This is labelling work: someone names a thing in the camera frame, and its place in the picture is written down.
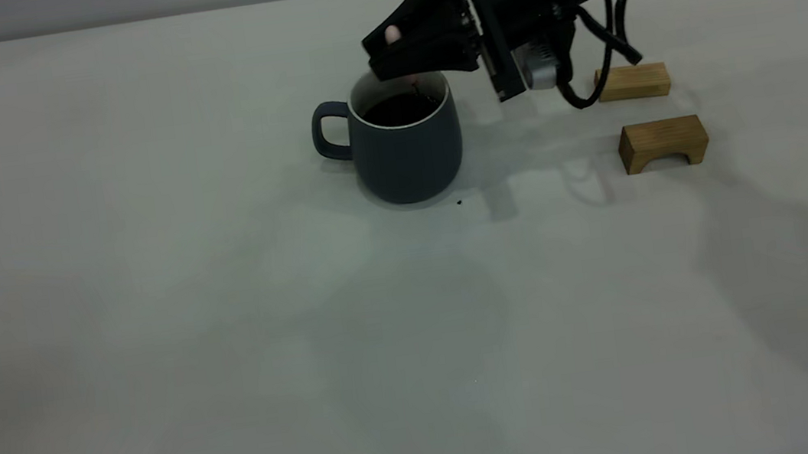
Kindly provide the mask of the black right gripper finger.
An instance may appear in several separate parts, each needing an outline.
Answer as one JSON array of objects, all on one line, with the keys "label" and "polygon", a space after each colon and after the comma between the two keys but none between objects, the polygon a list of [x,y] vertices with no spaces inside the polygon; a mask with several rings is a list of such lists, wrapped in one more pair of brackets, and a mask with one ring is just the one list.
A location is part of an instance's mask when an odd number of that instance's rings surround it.
[{"label": "black right gripper finger", "polygon": [[368,45],[379,43],[381,35],[389,43],[398,41],[401,33],[426,31],[448,32],[464,28],[462,7],[457,0],[405,0],[375,30],[361,42],[368,54]]},{"label": "black right gripper finger", "polygon": [[368,45],[370,69],[379,80],[479,69],[479,56],[464,28],[442,33],[412,31],[401,33],[401,36],[398,41],[389,43],[381,35],[379,43]]}]

